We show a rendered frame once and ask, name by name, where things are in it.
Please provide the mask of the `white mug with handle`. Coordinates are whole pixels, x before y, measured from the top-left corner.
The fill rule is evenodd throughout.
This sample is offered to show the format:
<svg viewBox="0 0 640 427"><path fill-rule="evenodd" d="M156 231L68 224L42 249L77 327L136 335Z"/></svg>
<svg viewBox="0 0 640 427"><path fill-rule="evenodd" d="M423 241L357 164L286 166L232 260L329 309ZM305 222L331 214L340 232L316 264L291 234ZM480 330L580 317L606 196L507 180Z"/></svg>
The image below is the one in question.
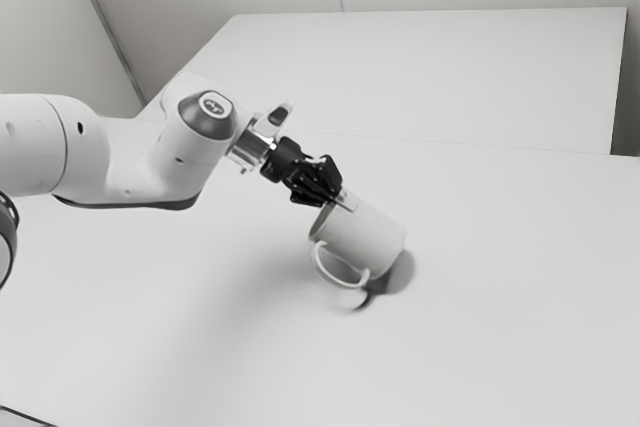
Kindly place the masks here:
<svg viewBox="0 0 640 427"><path fill-rule="evenodd" d="M404 249L407 229L400 222L351 195L346 204L328 203L314 220L308 238L312 265L329 283L359 289L385 275ZM326 251L359 275L347 282L330 273L321 259Z"/></svg>

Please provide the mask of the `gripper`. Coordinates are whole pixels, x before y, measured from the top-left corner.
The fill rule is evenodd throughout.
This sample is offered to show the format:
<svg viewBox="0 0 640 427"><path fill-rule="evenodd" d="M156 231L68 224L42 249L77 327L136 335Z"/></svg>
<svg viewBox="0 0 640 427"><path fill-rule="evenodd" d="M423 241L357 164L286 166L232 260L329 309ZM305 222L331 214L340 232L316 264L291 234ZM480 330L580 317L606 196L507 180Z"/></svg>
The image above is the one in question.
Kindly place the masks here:
<svg viewBox="0 0 640 427"><path fill-rule="evenodd" d="M307 156L298 143L283 136L269 150L260 174L272 183L283 183L302 204L312 207L336 205L354 212L358 201L343 186L343 177L330 155Z"/></svg>

